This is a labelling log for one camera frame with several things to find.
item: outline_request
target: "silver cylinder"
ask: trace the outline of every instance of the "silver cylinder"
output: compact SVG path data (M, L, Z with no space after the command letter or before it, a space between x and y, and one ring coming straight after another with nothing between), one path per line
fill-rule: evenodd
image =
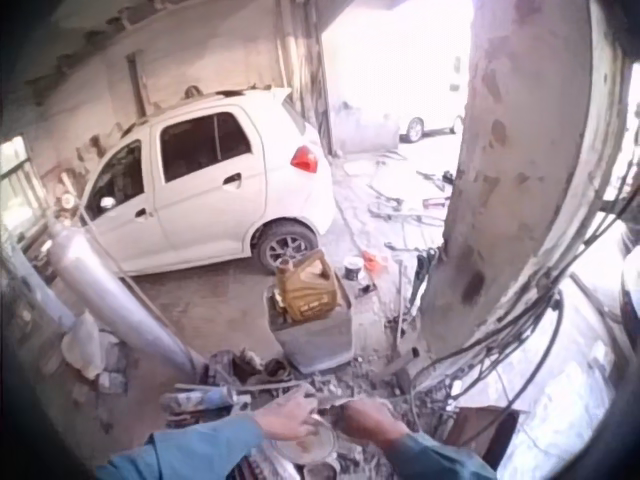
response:
M180 371L197 375L200 355L144 308L93 250L85 233L59 223L50 226L51 265L91 314L131 347L153 354Z

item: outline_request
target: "orange object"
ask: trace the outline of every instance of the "orange object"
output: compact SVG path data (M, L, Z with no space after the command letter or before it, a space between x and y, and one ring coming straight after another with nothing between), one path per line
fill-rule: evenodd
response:
M362 258L364 259L364 269L369 273L377 273L387 266L381 257L366 250L362 252Z

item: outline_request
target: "tail light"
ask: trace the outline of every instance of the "tail light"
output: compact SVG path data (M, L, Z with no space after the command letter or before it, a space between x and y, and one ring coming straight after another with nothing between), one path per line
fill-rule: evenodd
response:
M318 171L318 158L309 147L303 145L293 154L291 165L305 172L316 173Z

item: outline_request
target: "white car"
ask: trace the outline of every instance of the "white car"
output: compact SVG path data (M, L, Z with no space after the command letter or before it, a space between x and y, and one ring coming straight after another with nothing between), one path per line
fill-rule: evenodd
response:
M81 202L127 273L251 255L274 271L318 246L335 210L331 170L288 93L200 96L124 132Z
M442 91L416 95L409 107L400 113L400 135L402 140L415 143L425 132L449 130L460 133L464 120L466 98L460 92Z

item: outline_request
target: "car tire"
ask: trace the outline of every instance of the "car tire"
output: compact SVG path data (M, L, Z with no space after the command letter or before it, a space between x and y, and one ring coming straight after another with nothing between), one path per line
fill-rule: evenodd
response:
M412 118L407 125L407 131L403 135L403 139L407 143L416 143L424 136L424 122L421 118Z
M449 132L451 132L452 135L455 135L456 133L460 133L462 131L462 127L462 117L456 117L453 121L453 125L451 125L451 128L449 129Z
M283 256L295 259L318 248L318 237L309 227L291 220L282 220L264 228L253 250L253 256L267 272L274 274L277 269L274 260L279 255L276 247L286 250L286 245L290 245L292 252L287 254L285 251Z

